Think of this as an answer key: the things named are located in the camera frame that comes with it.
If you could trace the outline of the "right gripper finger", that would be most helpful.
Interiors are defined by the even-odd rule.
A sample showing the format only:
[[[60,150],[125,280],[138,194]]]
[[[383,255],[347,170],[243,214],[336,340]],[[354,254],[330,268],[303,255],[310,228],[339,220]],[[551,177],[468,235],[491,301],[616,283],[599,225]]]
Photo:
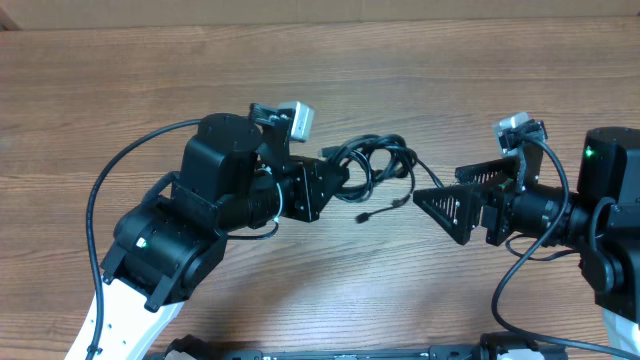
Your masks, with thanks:
[[[484,184],[510,186],[517,177],[519,160],[507,157],[488,162],[471,164],[455,169],[455,178],[459,184]]]
[[[465,245],[479,224],[483,205],[480,185],[418,190],[413,202],[459,245]]]

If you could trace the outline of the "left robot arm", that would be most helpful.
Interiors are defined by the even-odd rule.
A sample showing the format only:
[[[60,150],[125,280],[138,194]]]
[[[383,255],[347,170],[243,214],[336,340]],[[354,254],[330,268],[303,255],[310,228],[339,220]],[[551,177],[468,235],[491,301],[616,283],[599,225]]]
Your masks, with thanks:
[[[269,238],[282,218],[316,221],[349,177],[335,163],[292,155],[283,113],[217,113],[195,125],[180,169],[118,221],[104,257],[87,233],[94,297],[69,358],[143,358],[230,240]]]

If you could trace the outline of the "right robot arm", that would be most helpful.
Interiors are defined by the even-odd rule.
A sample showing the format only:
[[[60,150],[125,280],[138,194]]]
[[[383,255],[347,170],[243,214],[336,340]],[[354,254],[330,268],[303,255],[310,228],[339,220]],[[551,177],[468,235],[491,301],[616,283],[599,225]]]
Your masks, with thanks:
[[[482,226],[486,241],[509,246],[517,237],[533,244],[497,285],[494,319],[530,345],[540,342],[609,354],[639,356],[639,132],[600,127],[585,136],[578,186],[571,191],[563,166],[535,120],[500,128],[499,160],[459,167],[456,184],[414,193],[413,201],[458,244]],[[580,257],[583,278],[603,310],[609,345],[543,335],[501,316],[499,299],[508,282],[541,247],[563,246]]]

